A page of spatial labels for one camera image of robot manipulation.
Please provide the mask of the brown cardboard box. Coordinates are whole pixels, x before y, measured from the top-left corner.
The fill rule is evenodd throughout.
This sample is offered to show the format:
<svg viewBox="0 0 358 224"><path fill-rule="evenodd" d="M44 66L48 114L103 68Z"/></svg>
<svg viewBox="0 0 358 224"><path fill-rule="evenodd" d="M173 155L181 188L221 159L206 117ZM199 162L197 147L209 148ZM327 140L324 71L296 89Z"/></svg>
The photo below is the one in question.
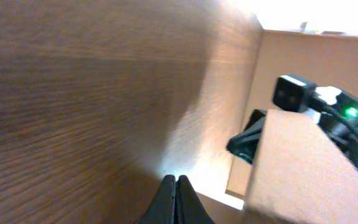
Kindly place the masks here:
<svg viewBox="0 0 358 224"><path fill-rule="evenodd" d="M265 108L267 127L255 165L236 159L227 191L277 221L358 223L356 168L310 118L272 103L288 73L358 97L358 38L265 32L247 107Z"/></svg>

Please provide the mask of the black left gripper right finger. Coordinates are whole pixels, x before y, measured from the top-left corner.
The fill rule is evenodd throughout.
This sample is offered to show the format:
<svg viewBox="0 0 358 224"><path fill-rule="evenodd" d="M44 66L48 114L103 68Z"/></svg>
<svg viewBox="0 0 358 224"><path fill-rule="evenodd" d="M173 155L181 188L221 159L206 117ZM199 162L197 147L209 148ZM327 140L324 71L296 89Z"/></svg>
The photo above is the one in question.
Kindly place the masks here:
<svg viewBox="0 0 358 224"><path fill-rule="evenodd" d="M179 176L176 187L176 224L215 224L204 209L187 176Z"/></svg>

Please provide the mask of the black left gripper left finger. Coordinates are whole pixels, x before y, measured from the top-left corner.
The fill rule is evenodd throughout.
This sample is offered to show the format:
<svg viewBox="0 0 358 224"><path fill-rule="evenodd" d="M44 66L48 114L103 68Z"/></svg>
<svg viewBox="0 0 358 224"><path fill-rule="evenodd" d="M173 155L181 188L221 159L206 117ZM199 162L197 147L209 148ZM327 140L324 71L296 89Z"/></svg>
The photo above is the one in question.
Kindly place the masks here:
<svg viewBox="0 0 358 224"><path fill-rule="evenodd" d="M137 224L174 224L176 179L166 175L154 195L146 212L137 220Z"/></svg>

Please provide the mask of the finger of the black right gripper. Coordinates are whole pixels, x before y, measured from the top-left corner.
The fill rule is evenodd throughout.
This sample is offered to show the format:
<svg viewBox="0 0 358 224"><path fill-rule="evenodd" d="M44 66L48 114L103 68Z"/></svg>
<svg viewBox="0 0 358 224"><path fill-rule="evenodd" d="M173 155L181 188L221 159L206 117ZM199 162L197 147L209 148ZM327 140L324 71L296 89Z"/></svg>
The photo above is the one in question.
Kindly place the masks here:
<svg viewBox="0 0 358 224"><path fill-rule="evenodd" d="M253 110L243 132L229 139L226 150L252 164L265 123L266 110Z"/></svg>

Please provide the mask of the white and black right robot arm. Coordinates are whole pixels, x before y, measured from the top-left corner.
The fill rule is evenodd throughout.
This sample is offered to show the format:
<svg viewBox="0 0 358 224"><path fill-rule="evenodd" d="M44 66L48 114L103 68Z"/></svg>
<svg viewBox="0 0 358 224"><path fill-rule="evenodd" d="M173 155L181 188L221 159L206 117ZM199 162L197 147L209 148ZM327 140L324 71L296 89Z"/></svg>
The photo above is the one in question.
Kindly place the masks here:
<svg viewBox="0 0 358 224"><path fill-rule="evenodd" d="M336 103L329 105L314 94L306 105L320 115L317 125L358 168L358 98L347 92L334 98ZM266 115L265 110L253 110L243 132L229 139L226 150L252 164Z"/></svg>

